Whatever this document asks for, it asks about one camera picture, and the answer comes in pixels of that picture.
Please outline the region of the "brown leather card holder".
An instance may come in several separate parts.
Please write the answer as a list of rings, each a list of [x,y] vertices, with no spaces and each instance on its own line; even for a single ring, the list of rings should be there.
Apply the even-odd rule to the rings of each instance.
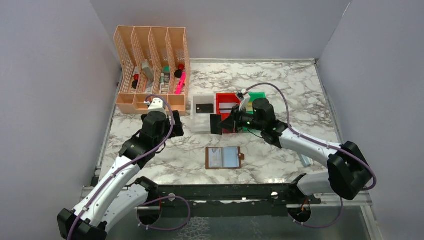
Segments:
[[[208,161],[208,149],[209,148],[221,148],[222,150],[222,167],[210,168]],[[245,160],[245,155],[241,153],[239,146],[229,147],[206,147],[205,148],[205,169],[206,170],[223,170],[223,169],[241,169],[242,161]]]

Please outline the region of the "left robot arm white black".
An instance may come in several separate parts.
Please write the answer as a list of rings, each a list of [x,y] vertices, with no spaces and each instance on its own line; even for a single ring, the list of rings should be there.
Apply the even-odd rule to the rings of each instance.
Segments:
[[[137,183],[123,193],[124,186],[159,154],[166,140],[184,135],[180,114],[171,116],[152,111],[141,116],[142,128],[120,149],[114,164],[95,188],[73,209],[64,208],[57,216],[60,235],[65,240],[104,240],[127,213],[149,196],[155,184]]]

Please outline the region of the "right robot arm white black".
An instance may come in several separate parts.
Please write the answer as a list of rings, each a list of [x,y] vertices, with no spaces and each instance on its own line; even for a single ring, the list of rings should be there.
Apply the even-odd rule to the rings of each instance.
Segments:
[[[262,139],[269,145],[300,153],[327,168],[326,172],[302,174],[290,183],[290,194],[295,198],[335,193],[342,199],[351,201],[365,190],[366,184],[373,177],[355,143],[323,142],[301,133],[288,123],[278,120],[274,107],[265,98],[253,101],[252,113],[241,110],[238,105],[233,106],[229,116],[216,126],[234,133],[243,129],[259,131]]]

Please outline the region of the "silver VIP card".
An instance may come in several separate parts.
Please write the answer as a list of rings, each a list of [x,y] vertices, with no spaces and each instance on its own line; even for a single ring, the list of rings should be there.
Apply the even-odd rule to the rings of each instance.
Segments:
[[[221,168],[223,166],[222,149],[213,147],[208,149],[208,166],[210,168]]]

